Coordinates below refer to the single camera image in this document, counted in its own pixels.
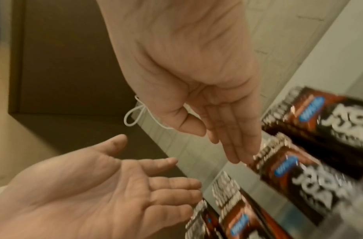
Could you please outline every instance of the blue oval logo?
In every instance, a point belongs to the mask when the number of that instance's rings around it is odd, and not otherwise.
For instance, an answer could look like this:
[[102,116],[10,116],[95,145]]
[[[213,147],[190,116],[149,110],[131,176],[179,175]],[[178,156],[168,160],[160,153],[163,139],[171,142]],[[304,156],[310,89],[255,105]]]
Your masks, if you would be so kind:
[[286,156],[285,160],[276,168],[275,176],[282,177],[293,166],[297,165],[298,157],[294,155]]
[[242,214],[241,217],[238,219],[238,221],[232,226],[230,230],[231,235],[233,236],[238,235],[247,225],[248,221],[249,221],[248,215]]
[[307,122],[323,106],[324,101],[325,99],[322,96],[315,97],[299,115],[298,119]]

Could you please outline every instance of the white cord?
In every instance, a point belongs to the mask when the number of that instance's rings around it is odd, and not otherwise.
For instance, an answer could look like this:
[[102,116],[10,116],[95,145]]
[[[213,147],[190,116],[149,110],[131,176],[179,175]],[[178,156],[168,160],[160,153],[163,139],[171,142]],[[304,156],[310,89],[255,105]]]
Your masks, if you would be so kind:
[[[155,120],[155,122],[158,124],[158,125],[160,125],[162,128],[165,128],[166,130],[173,130],[173,128],[171,128],[171,127],[167,127],[167,126],[164,126],[164,125],[162,125],[154,116],[153,116],[153,114],[151,114],[151,112],[149,111],[149,109],[146,107],[146,105],[142,102],[142,101],[140,101],[140,99],[137,97],[137,96],[135,96],[135,99],[139,102],[139,103],[141,103],[141,105],[139,105],[139,106],[136,106],[136,107],[134,107],[134,108],[132,108],[131,110],[129,110],[129,112],[127,112],[126,113],[126,115],[125,115],[125,117],[123,118],[123,122],[124,122],[124,124],[126,125],[126,126],[128,126],[128,127],[132,127],[132,126],[134,126],[134,125],[136,125],[137,123],[138,123],[138,121],[139,121],[139,119],[141,118],[141,116],[142,116],[142,114],[147,110],[148,112],[149,112],[149,114],[151,115],[151,117]],[[127,118],[134,112],[134,111],[136,111],[136,110],[141,110],[141,112],[139,113],[139,115],[138,115],[138,117],[134,120],[134,122],[133,123],[131,123],[131,124],[129,124],[128,122],[127,122]]]

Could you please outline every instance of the palm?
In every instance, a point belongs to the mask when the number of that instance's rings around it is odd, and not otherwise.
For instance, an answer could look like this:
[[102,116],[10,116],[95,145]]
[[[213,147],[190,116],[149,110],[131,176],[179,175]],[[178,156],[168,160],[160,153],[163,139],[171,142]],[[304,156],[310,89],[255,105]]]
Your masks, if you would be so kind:
[[[165,123],[252,161],[261,141],[258,66],[242,0],[99,0],[129,85]],[[188,114],[188,103],[200,119]]]
[[[200,182],[149,178],[175,159],[112,158],[125,142],[120,135],[20,173],[0,196],[1,217],[9,218],[4,238],[141,239],[187,220],[189,204],[201,200]],[[2,210],[7,201],[10,207]]]

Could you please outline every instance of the cabinet door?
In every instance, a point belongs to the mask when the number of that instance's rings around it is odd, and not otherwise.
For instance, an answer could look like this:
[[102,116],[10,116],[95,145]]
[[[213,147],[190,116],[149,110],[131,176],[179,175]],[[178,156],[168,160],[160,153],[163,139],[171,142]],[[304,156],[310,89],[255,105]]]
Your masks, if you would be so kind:
[[27,0],[20,113],[122,115],[135,105],[95,0]]

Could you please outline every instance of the candy bar wrapper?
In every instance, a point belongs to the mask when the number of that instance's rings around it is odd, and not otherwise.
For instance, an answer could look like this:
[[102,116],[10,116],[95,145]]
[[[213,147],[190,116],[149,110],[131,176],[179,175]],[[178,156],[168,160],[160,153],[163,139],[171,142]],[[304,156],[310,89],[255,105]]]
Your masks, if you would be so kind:
[[243,190],[228,201],[220,220],[229,239],[292,239]]
[[292,89],[262,120],[269,134],[294,143],[355,179],[363,176],[363,101],[314,90]]
[[219,215],[205,200],[195,207],[186,229],[185,239],[226,239]]
[[316,225],[361,190],[355,180],[322,164],[281,133],[255,156],[251,168]]
[[291,239],[226,172],[218,176],[212,190],[227,238]]

